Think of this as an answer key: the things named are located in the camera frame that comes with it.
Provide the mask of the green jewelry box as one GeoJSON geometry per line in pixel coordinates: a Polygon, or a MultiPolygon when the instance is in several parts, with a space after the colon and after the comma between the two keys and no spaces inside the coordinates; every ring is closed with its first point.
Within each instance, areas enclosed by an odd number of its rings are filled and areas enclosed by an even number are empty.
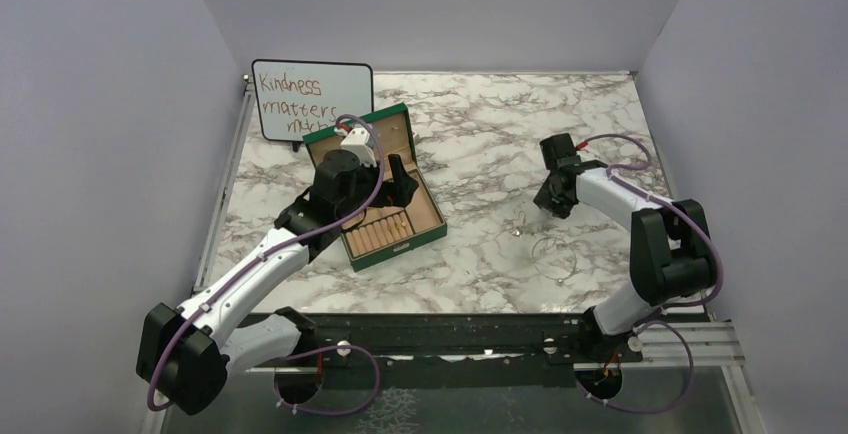
{"type": "Polygon", "coordinates": [[[364,115],[357,122],[345,120],[306,135],[304,141],[315,171],[298,224],[304,231],[329,228],[308,240],[312,258],[341,241],[351,266],[360,271],[446,235],[447,223],[417,160],[405,104],[364,115]],[[375,167],[362,165],[353,153],[340,149],[341,138],[334,129],[342,125],[369,132],[375,167]],[[406,208],[377,207],[380,187],[392,177],[389,154],[399,154],[406,171],[419,183],[406,208]]]}

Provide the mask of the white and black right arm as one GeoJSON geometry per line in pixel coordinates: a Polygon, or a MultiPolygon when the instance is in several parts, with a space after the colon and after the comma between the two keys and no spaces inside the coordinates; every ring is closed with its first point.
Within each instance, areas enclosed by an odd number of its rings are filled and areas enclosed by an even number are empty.
{"type": "Polygon", "coordinates": [[[533,202],[559,219],[585,204],[630,235],[628,281],[587,309],[578,323],[579,352],[600,361],[662,308],[694,307],[694,295],[716,294],[723,264],[700,203],[674,201],[639,188],[616,175],[618,165],[582,159],[580,148],[568,134],[541,141],[548,174],[533,202]]]}

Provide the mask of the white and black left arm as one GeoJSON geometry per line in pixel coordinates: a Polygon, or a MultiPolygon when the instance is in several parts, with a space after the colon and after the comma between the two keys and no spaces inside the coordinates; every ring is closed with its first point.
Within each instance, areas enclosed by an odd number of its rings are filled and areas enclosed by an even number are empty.
{"type": "Polygon", "coordinates": [[[398,154],[368,166],[350,150],[327,152],[312,185],[285,208],[259,245],[217,283],[172,308],[145,316],[136,373],[148,383],[152,411],[176,405],[194,415],[231,376],[274,358],[290,364],[313,355],[309,321],[291,308],[242,323],[277,285],[297,273],[370,207],[405,207],[418,188],[398,154]]]}

